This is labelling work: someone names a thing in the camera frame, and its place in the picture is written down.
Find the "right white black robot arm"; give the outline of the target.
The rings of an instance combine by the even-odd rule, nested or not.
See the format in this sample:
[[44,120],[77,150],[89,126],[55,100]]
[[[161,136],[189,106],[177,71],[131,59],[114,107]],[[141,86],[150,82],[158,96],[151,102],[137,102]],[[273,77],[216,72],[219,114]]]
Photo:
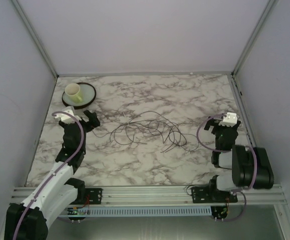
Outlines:
[[209,117],[204,126],[215,136],[211,162],[216,168],[230,170],[231,173],[216,175],[208,183],[208,195],[212,201],[233,200],[239,190],[271,189],[274,174],[267,152],[261,147],[247,147],[235,143],[241,121],[236,114],[226,113]]

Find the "translucent white zip tie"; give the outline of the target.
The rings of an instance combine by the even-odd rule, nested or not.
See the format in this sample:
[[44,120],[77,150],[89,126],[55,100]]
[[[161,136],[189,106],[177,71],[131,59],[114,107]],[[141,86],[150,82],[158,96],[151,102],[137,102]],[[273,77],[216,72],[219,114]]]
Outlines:
[[121,117],[120,117],[120,121],[123,124],[128,124],[130,121],[130,117],[126,113],[122,112]]

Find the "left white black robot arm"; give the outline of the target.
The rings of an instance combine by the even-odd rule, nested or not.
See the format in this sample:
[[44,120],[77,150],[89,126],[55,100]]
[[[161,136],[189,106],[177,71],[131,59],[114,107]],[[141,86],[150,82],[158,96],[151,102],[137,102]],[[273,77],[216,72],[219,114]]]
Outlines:
[[45,240],[49,228],[71,203],[84,200],[85,183],[73,177],[86,154],[86,135],[100,126],[95,112],[83,112],[84,121],[73,107],[52,113],[64,130],[55,163],[39,186],[21,203],[10,204],[5,222],[6,240]]

